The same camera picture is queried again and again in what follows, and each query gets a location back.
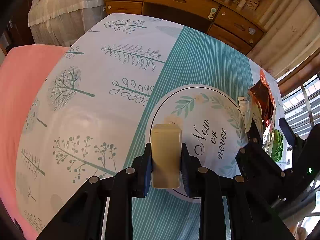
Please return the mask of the beige small box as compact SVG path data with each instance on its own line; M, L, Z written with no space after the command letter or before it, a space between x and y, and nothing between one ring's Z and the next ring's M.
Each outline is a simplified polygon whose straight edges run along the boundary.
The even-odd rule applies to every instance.
M182 131L176 124L156 124L151 130L152 185L156 189L180 187Z

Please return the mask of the wooden dresser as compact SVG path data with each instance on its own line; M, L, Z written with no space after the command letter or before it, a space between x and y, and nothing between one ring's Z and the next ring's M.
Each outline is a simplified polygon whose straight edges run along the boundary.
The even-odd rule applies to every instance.
M106 11L149 16L206 33L247 55L266 30L223 0L105 0Z

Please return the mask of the pink blanket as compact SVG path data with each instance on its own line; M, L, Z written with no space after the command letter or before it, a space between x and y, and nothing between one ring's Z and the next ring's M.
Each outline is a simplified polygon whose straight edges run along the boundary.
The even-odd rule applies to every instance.
M1 239L36 239L16 201L16 159L29 108L68 49L32 44L12 48L1 64Z

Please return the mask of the foil snack wrapper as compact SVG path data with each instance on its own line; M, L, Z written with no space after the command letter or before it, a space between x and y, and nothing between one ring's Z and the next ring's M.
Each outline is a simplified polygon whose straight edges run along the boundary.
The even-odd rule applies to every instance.
M263 150L272 155L274 126L276 120L276 102L263 69L259 79L248 90L248 106L245 111L245 132L249 135L252 123L255 124L262 142Z

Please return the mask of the metal window grille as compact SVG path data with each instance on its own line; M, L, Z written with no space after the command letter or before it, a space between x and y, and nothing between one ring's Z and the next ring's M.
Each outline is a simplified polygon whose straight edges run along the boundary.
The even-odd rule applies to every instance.
M306 139L314 125L319 124L319 74L283 97L285 119L293 132Z

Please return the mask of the tree patterned bedsheet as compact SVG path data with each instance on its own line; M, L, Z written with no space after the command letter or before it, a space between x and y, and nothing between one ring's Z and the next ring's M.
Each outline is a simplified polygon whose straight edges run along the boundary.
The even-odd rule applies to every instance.
M16 162L21 215L37 233L92 176L143 154L155 124L176 124L191 155L240 173L239 99L263 71L223 42L174 22L111 14L71 46L31 101Z

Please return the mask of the white eye drop box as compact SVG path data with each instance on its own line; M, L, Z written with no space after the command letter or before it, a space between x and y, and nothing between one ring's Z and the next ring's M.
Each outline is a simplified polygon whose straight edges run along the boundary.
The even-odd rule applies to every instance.
M240 112L242 114L244 122L246 122L247 118L249 117L249 107L250 107L250 100L248 96L239 96L238 103L240 107Z

